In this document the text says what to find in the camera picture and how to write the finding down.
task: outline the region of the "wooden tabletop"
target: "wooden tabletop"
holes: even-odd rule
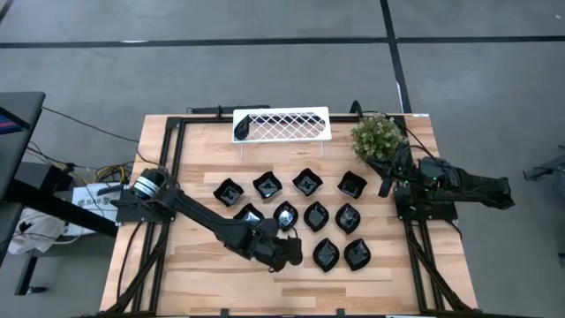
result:
[[[141,133],[140,153],[150,161],[159,161],[166,116],[147,116]],[[439,155],[430,118],[406,115],[406,125],[434,154]],[[265,216],[289,201],[300,213],[296,228],[303,240],[304,261],[270,274],[257,261],[248,261],[225,249],[212,232],[186,217],[177,217],[171,225],[157,314],[219,314],[228,308],[233,314],[334,314],[344,308],[347,314],[415,314],[418,312],[408,247],[403,224],[396,217],[391,196],[377,195],[380,177],[351,151],[350,130],[356,124],[332,124],[333,139],[325,143],[245,145],[240,159],[239,146],[231,143],[231,124],[189,124],[186,127],[178,181],[186,194],[225,217],[233,217],[251,202]],[[172,146],[168,165],[172,162]],[[424,154],[413,152],[415,157]],[[136,158],[132,179],[150,164]],[[324,184],[306,198],[291,183],[303,169],[310,168]],[[263,201],[252,181],[266,171],[273,171],[283,190],[269,203]],[[337,188],[343,174],[351,170],[367,180],[363,195],[354,200]],[[241,185],[245,194],[233,207],[226,208],[212,192],[226,179]],[[304,223],[305,209],[319,201],[330,213],[328,224],[313,233]],[[335,224],[335,213],[349,202],[362,216],[361,224],[345,235]],[[117,278],[127,242],[135,224],[123,225],[109,267],[101,309],[116,301]],[[471,278],[456,231],[442,221],[428,222],[438,270],[461,299],[477,305]],[[145,225],[132,243],[122,283],[122,292],[139,266]],[[342,257],[335,268],[324,274],[313,262],[314,247],[329,238],[342,251],[354,239],[364,239],[372,259],[351,272]],[[433,307],[429,278],[422,268],[428,307]],[[141,308],[148,307],[153,278],[149,273]]]

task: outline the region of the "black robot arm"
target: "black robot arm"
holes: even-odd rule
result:
[[[490,208],[506,209],[514,205],[507,178],[474,176],[440,158],[427,156],[411,160],[410,149],[400,143],[390,160],[368,159],[366,162],[380,175],[379,196],[387,197],[393,181],[409,186],[420,200],[480,202]]]
[[[152,213],[181,213],[213,232],[230,251],[246,259],[254,257],[273,271],[283,269],[286,262],[292,265],[302,262],[300,238],[278,238],[275,219],[264,219],[255,225],[223,218],[186,195],[165,170],[144,170],[131,191],[134,195],[129,197],[133,202],[115,203],[135,204]]]

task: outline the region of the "gray floor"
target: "gray floor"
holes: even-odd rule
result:
[[[389,2],[397,36],[565,34],[565,4],[557,0]],[[332,35],[386,35],[379,1],[16,0],[0,26],[0,42]],[[565,42],[399,49],[413,111],[431,114],[442,156],[469,172],[510,178],[514,208],[459,205],[480,307],[562,317],[562,186],[555,178],[526,183],[522,170],[565,144]],[[46,106],[133,138],[146,114],[186,107],[268,103],[346,111],[358,99],[366,109],[400,111],[386,44],[0,49],[0,90],[45,91]],[[135,145],[50,113],[33,140],[48,155],[84,165],[126,162],[135,152]],[[97,255],[41,259],[33,283],[52,288],[42,296],[11,295],[23,259],[8,257],[0,269],[0,315],[95,311],[111,244],[92,246],[101,246]]]

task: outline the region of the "small black bowl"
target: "small black bowl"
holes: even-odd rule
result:
[[[277,191],[283,189],[281,181],[275,178],[275,174],[273,174],[272,171],[266,172],[259,178],[253,180],[253,186],[259,191],[263,199],[270,198]]]
[[[265,217],[262,213],[259,212],[251,203],[247,203],[239,213],[237,213],[234,217],[236,220],[245,220],[246,222],[258,225]]]
[[[304,222],[310,226],[312,231],[321,230],[328,222],[329,213],[318,201],[315,201],[304,213]]]
[[[343,175],[342,182],[337,186],[343,193],[352,196],[357,199],[361,196],[363,188],[367,185],[367,182],[351,171],[345,172]]]
[[[288,231],[298,221],[298,211],[288,201],[285,201],[276,208],[273,218],[278,222],[282,231]]]
[[[345,203],[337,211],[335,222],[346,234],[351,234],[361,223],[361,215],[349,203]]]
[[[214,197],[226,207],[231,207],[243,193],[244,189],[241,186],[233,182],[231,178],[227,178],[214,191]]]
[[[324,273],[328,273],[339,260],[339,250],[329,238],[324,238],[313,252],[314,262]]]
[[[306,196],[314,193],[323,184],[321,178],[316,176],[309,168],[302,170],[298,177],[292,180],[292,183]]]
[[[371,251],[362,238],[349,243],[343,254],[352,271],[362,269],[371,260]]]

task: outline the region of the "potted plant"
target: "potted plant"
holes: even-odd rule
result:
[[[376,114],[361,119],[357,128],[351,130],[352,148],[358,159],[386,160],[395,154],[398,143],[406,139],[393,120],[386,119],[383,114]]]

